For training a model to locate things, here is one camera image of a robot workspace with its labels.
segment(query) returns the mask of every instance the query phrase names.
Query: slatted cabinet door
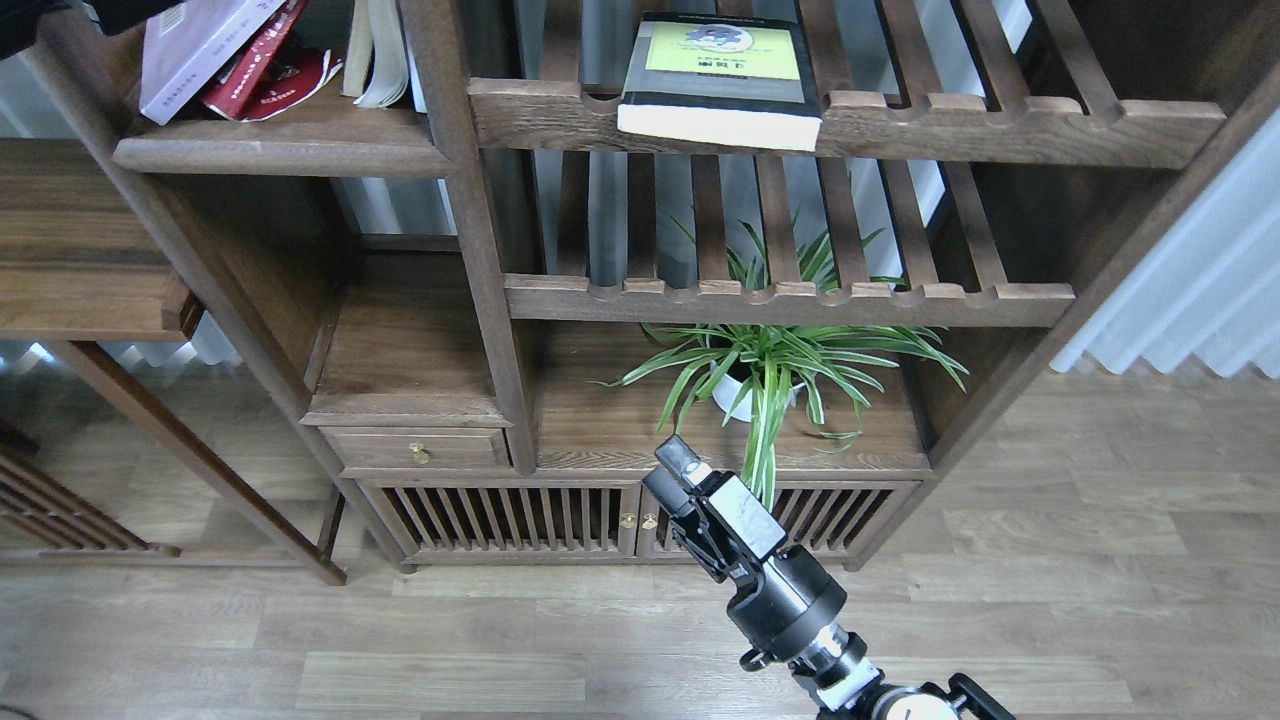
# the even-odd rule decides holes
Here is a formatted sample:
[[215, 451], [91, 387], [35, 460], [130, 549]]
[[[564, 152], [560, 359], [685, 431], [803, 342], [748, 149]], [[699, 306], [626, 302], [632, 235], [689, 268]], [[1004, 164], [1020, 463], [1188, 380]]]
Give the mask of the slatted cabinet door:
[[[861, 551], [919, 487], [919, 480], [780, 480], [773, 516], [790, 542], [814, 557], [860, 565]], [[636, 548], [641, 557], [692, 561], [676, 542], [667, 512], [648, 492], [640, 500], [640, 523]]]
[[366, 480], [385, 498], [406, 562], [556, 564], [634, 560], [637, 482]]

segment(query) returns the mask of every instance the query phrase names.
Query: brass drawer knob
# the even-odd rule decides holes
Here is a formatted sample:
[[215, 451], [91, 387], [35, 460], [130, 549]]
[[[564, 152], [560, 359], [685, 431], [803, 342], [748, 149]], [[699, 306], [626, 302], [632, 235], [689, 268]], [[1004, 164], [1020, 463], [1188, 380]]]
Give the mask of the brass drawer knob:
[[419, 465], [426, 465], [431, 462], [431, 451], [422, 447], [420, 442], [411, 442], [408, 446], [408, 455], [413, 459], [413, 462]]

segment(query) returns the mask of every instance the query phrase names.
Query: wooden bookshelf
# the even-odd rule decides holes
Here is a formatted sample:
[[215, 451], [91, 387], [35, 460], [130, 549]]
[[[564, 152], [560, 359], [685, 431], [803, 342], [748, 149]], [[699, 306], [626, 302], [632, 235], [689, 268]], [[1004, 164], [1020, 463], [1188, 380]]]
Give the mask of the wooden bookshelf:
[[[639, 479], [654, 464], [669, 378], [616, 389], [590, 382], [616, 379], [657, 350], [636, 322], [954, 328], [946, 350], [973, 370], [966, 393], [925, 365], [908, 366], [883, 375], [888, 392], [872, 396], [865, 436], [851, 450], [820, 452], [827, 441], [803, 413], [780, 441], [780, 487], [796, 512], [787, 521], [824, 557], [856, 565], [945, 482], [1280, 105], [1271, 53], [1280, 0], [1170, 0], [1160, 12], [1137, 0], [1027, 4], [1032, 32], [1015, 55], [989, 1], [951, 0], [979, 96], [943, 91], [913, 3], [874, 0], [897, 81], [897, 92], [884, 94], [854, 86], [837, 3], [796, 1], [824, 99], [818, 149], [805, 161], [817, 168], [833, 236], [838, 287], [826, 293], [799, 281], [787, 170], [776, 152], [753, 152], [773, 283], [745, 292], [730, 279], [716, 155], [751, 151], [618, 133], [617, 88], [579, 74], [581, 37], [595, 28], [584, 27], [577, 0], [549, 0], [536, 69], [521, 64], [515, 4], [402, 0], [430, 115], [358, 110], [334, 86], [266, 123], [196, 114], [160, 128], [138, 120], [129, 100], [136, 37], [101, 38], [55, 15], [32, 60], [166, 259], [282, 411], [303, 419], [302, 437], [402, 566], [676, 553], [660, 525], [622, 530], [654, 510]], [[717, 9], [750, 13], [751, 4], [721, 0]], [[536, 187], [525, 150], [563, 151], [558, 187]], [[627, 272], [608, 286], [584, 269], [586, 210], [598, 201], [593, 151], [628, 154]], [[655, 270], [663, 228], [654, 154], [672, 152], [691, 156], [691, 287]], [[876, 228], [859, 224], [847, 158], [878, 163], [904, 287], [870, 282], [859, 237]], [[946, 192], [928, 220], [911, 159], [941, 161]], [[410, 251], [370, 252], [335, 295], [330, 260], [355, 233], [337, 217], [332, 188], [246, 177], [257, 174], [447, 176], [458, 252], [383, 238]], [[294, 191], [302, 195], [287, 196]], [[552, 272], [538, 266], [532, 209], [547, 193], [559, 205]], [[305, 237], [243, 220], [238, 209], [257, 196], [285, 199], [291, 210], [310, 199]], [[252, 215], [271, 214], [262, 210], [271, 208]], [[306, 275], [305, 287], [282, 292], [293, 275]], [[847, 411], [832, 410], [837, 428], [852, 427]], [[317, 428], [347, 443], [355, 464]], [[717, 465], [741, 461], [745, 429], [721, 428], [710, 404], [695, 410], [686, 436]], [[416, 466], [413, 443], [429, 451], [435, 438], [447, 442], [438, 457], [448, 466]], [[878, 500], [864, 521], [865, 497]], [[438, 510], [444, 516], [431, 518]], [[819, 518], [828, 511], [836, 516]], [[545, 552], [522, 553], [526, 544]]]

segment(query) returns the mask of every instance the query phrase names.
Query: potted plant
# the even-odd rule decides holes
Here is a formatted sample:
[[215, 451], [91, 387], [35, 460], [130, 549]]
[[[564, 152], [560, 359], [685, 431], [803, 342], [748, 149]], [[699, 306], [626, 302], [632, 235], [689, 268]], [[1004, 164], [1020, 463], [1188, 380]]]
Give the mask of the potted plant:
[[[676, 224], [686, 237], [694, 240], [678, 220]], [[730, 272], [748, 290], [760, 290], [771, 282], [768, 250], [754, 227], [745, 222], [742, 225], [754, 241], [758, 255], [746, 263], [731, 251]], [[865, 247], [878, 233], [879, 231], [863, 238], [863, 246]], [[823, 231], [815, 241], [804, 247], [799, 260], [803, 281], [815, 283], [823, 292], [836, 288], [838, 279], [829, 232]], [[902, 278], [881, 275], [872, 279], [895, 286], [905, 284]], [[777, 475], [774, 441], [782, 429], [782, 419], [796, 402], [799, 391], [803, 389], [806, 396], [805, 413], [809, 421], [820, 428], [826, 424], [826, 411], [819, 378], [826, 378], [840, 393], [849, 397], [861, 423], [861, 409], [872, 405], [861, 387], [881, 392], [884, 392], [884, 388], [879, 380], [859, 366], [897, 368], [897, 361], [890, 355], [905, 354], [938, 363], [961, 388], [964, 382], [960, 375], [968, 374], [960, 363], [938, 350], [937, 346], [942, 343], [938, 334], [923, 327], [719, 323], [643, 327], [649, 336], [673, 346], [645, 360], [620, 379], [600, 384], [627, 386], [650, 373], [678, 368], [680, 373], [667, 393], [658, 418], [655, 434], [672, 420], [675, 432], [678, 433], [692, 404], [708, 397], [716, 397], [724, 410], [723, 423], [728, 423], [735, 413], [741, 414], [744, 409], [749, 409], [751, 427], [741, 478], [771, 510]], [[735, 375], [740, 384], [736, 389], [726, 391], [722, 383], [733, 379]], [[827, 452], [842, 452], [852, 445], [861, 430], [820, 434], [833, 441], [844, 441], [844, 445]]]

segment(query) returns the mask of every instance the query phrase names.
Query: wooden floor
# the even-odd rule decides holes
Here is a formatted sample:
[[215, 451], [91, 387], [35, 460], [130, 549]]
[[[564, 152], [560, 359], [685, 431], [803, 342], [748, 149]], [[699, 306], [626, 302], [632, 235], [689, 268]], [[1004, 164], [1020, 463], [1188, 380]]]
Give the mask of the wooden floor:
[[[0, 378], [0, 415], [35, 418], [41, 464], [74, 489], [129, 497], [114, 510], [148, 539], [257, 542], [146, 438], [36, 377]], [[242, 373], [148, 382], [195, 396], [197, 430], [307, 519], [323, 479]], [[1023, 720], [1272, 717], [1277, 427], [1280, 383], [1258, 378], [1046, 375], [865, 570], [836, 571], [841, 620], [891, 679], [965, 670]], [[157, 506], [183, 512], [166, 525]], [[344, 588], [294, 570], [3, 568], [3, 702], [41, 720], [814, 715], [782, 670], [737, 669], [730, 592], [692, 568], [404, 577], [351, 528], [338, 555]]]

